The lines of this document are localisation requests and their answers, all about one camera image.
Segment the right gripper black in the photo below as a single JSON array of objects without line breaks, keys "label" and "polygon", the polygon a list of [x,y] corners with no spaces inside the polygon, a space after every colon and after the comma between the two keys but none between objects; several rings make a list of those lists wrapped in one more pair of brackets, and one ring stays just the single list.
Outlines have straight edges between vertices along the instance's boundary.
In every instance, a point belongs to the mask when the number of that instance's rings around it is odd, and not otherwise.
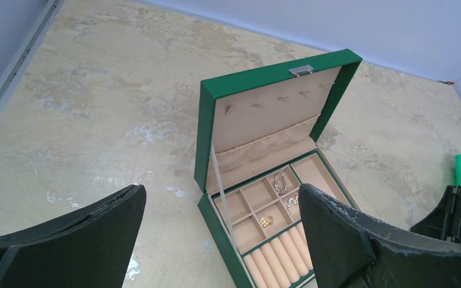
[{"label": "right gripper black", "polygon": [[448,185],[436,208],[413,225],[410,231],[461,244],[461,186]]}]

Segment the green jewelry box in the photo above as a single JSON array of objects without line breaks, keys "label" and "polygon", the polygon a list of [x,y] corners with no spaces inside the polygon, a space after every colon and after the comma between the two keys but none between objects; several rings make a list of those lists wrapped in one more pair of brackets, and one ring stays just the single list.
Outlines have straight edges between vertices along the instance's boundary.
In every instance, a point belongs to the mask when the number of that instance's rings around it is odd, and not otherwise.
[{"label": "green jewelry box", "polygon": [[194,179],[203,196],[321,150],[361,61],[344,49],[202,80]]}]

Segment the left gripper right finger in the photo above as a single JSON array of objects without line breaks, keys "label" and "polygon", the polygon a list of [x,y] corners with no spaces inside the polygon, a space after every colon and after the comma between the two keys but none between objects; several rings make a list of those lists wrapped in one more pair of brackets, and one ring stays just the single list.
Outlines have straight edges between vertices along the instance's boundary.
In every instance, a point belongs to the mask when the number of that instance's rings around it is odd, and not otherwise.
[{"label": "left gripper right finger", "polygon": [[319,287],[461,287],[461,244],[392,226],[311,184],[299,200]]}]

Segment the green ring tray insert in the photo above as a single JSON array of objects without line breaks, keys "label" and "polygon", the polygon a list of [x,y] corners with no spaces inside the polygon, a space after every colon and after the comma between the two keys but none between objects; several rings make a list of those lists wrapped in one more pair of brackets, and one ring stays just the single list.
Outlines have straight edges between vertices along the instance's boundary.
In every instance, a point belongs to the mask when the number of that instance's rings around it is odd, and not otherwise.
[{"label": "green ring tray insert", "polygon": [[[279,172],[288,189],[282,196],[273,187]],[[319,149],[201,198],[199,209],[236,287],[304,287],[314,279],[298,204],[286,209],[303,183],[357,206]]]}]

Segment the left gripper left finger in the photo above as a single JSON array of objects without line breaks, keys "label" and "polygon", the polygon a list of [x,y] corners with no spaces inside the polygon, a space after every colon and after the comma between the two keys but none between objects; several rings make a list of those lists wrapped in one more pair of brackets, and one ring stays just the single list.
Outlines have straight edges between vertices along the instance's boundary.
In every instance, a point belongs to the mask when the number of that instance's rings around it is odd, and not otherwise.
[{"label": "left gripper left finger", "polygon": [[0,236],[0,287],[121,287],[146,205],[143,185]]}]

